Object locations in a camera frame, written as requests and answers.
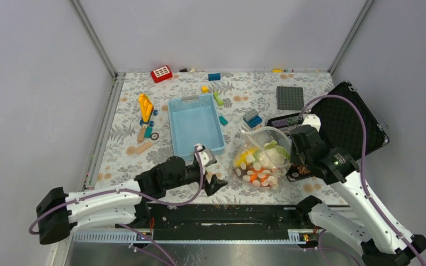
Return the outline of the yellow toy mango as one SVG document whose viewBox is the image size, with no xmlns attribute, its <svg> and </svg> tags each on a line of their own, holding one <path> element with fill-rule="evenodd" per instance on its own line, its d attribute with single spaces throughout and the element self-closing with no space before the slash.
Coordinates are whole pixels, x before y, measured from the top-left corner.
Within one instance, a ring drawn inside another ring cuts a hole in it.
<svg viewBox="0 0 426 266">
<path fill-rule="evenodd" d="M 252 162 L 254 162 L 255 158 L 254 158 L 254 153 L 258 150 L 257 147 L 250 147 L 248 149 L 243 149 L 241 151 L 238 152 L 238 154 L 236 155 L 235 159 L 234 159 L 234 165 L 236 167 L 241 166 L 242 163 L 244 163 L 245 165 L 248 165 Z"/>
</svg>

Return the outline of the orange toy carrot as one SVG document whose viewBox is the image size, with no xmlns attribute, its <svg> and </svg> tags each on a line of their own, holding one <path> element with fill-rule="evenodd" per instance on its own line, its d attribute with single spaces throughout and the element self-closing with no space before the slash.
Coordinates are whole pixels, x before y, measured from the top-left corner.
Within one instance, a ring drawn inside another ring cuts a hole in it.
<svg viewBox="0 0 426 266">
<path fill-rule="evenodd" d="M 255 168 L 250 168 L 249 170 L 247 170 L 247 176 L 247 182 L 253 183 L 253 181 L 259 181 L 259 183 L 263 183 L 267 181 L 268 178 L 271 176 L 271 171 L 266 168 L 260 168 L 259 170 L 256 170 Z"/>
</svg>

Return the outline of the clear polka dot zip bag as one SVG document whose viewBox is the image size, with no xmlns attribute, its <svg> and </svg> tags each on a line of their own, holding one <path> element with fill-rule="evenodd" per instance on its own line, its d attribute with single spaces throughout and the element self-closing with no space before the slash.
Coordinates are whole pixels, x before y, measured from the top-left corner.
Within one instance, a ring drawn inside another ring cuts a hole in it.
<svg viewBox="0 0 426 266">
<path fill-rule="evenodd" d="M 274 127 L 240 132 L 243 145 L 232 161 L 232 172 L 254 188 L 279 189 L 291 168 L 291 139 Z"/>
</svg>

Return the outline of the toy cauliflower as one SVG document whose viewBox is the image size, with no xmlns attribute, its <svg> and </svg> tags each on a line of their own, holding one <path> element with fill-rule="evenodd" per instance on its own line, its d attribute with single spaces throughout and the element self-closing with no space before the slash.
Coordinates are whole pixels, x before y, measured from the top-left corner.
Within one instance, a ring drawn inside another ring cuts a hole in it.
<svg viewBox="0 0 426 266">
<path fill-rule="evenodd" d="M 255 158 L 265 168 L 280 168 L 289 163 L 290 155 L 277 141 L 272 140 L 255 153 Z"/>
</svg>

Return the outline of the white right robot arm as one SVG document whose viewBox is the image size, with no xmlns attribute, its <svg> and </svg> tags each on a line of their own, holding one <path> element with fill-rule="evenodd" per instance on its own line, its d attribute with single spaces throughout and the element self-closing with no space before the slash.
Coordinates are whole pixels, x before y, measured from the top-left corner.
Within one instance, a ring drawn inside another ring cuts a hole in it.
<svg viewBox="0 0 426 266">
<path fill-rule="evenodd" d="M 426 237 L 413 234 L 390 213 L 366 181 L 352 156 L 331 149 L 319 134 L 316 115 L 299 115 L 291 133 L 291 161 L 329 185 L 351 207 L 356 223 L 315 196 L 297 204 L 296 221 L 303 228 L 318 226 L 351 246 L 365 265 L 409 265 L 426 250 Z"/>
</svg>

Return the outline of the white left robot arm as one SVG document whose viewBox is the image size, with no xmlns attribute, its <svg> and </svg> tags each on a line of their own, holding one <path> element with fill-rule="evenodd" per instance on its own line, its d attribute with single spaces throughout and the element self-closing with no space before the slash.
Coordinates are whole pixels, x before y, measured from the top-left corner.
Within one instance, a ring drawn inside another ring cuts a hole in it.
<svg viewBox="0 0 426 266">
<path fill-rule="evenodd" d="M 152 221 L 149 202 L 180 207 L 193 202 L 201 191 L 214 195 L 227 181 L 215 174 L 207 177 L 207 167 L 216 163 L 212 151 L 202 144 L 194 146 L 192 164 L 179 156 L 136 175 L 123 183 L 83 192 L 51 189 L 36 207 L 37 218 L 28 232 L 39 237 L 41 245 L 60 242 L 80 229 L 133 224 L 145 227 Z M 169 190 L 197 183 L 195 194 L 183 202 L 164 201 Z"/>
</svg>

